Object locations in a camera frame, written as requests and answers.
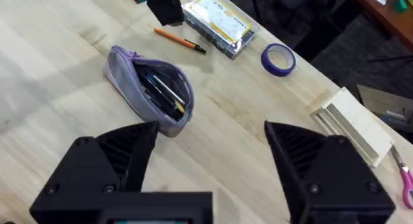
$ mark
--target scissors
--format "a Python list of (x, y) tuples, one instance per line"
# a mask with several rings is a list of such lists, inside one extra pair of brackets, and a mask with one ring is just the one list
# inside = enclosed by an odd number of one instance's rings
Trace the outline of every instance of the scissors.
[(398, 163), (400, 174), (403, 178), (403, 202), (405, 203), (407, 208), (413, 209), (413, 176), (394, 146), (391, 148), (391, 151), (393, 153), (394, 159)]

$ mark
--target painter's tape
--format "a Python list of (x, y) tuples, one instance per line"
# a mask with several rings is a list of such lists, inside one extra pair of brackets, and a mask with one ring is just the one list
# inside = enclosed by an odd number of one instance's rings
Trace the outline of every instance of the painter's tape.
[[(281, 54), (287, 61), (287, 68), (279, 68), (272, 64), (268, 57), (269, 52)], [(287, 76), (296, 67), (296, 58), (294, 57), (294, 53), (292, 53), (288, 47), (278, 43), (273, 43), (269, 44), (261, 54), (261, 63), (263, 64), (265, 70), (271, 74), (275, 76)]]

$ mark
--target screw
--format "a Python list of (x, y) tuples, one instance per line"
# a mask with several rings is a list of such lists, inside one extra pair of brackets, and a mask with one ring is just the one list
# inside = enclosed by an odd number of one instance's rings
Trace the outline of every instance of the screw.
[(367, 190), (368, 190), (369, 192), (372, 192), (372, 193), (374, 193), (374, 194), (378, 194), (379, 192), (381, 192), (381, 187), (380, 187), (380, 185), (378, 185), (378, 184), (375, 183), (375, 182), (368, 182), (368, 183), (366, 184), (366, 187), (367, 187)]
[(308, 185), (308, 190), (311, 193), (317, 194), (317, 193), (320, 193), (320, 186), (317, 185), (317, 184), (309, 184)]
[(86, 137), (80, 137), (76, 140), (76, 145), (81, 146), (87, 144), (88, 142), (89, 140)]
[(46, 195), (52, 195), (52, 194), (56, 193), (58, 190), (59, 190), (59, 185), (56, 184), (56, 185), (52, 185), (52, 186), (47, 187), (45, 189), (45, 193), (46, 193)]
[(103, 192), (104, 193), (113, 193), (113, 192), (115, 192), (115, 189), (116, 189), (115, 185), (107, 185), (107, 186), (104, 187)]
[(337, 142), (340, 143), (340, 144), (344, 144), (346, 142), (346, 138), (345, 137), (338, 137)]

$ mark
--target pencil case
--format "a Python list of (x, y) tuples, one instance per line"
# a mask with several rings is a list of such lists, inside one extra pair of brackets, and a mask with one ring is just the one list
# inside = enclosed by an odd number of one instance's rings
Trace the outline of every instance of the pencil case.
[[(186, 75), (178, 67), (113, 46), (103, 73), (143, 121), (160, 123), (160, 132), (165, 136), (177, 136), (190, 121), (194, 109), (194, 92)], [(157, 83), (153, 81), (154, 77), (180, 98), (182, 110), (178, 105), (170, 106), (170, 103), (162, 106), (158, 101), (159, 96), (157, 99), (151, 96), (153, 94), (145, 85)]]

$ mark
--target clear plastic box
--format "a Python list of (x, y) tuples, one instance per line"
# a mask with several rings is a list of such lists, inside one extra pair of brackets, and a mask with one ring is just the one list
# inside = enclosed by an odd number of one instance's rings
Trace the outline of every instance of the clear plastic box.
[(182, 8), (185, 21), (230, 59), (235, 59), (259, 30), (259, 25), (229, 0), (190, 0)]

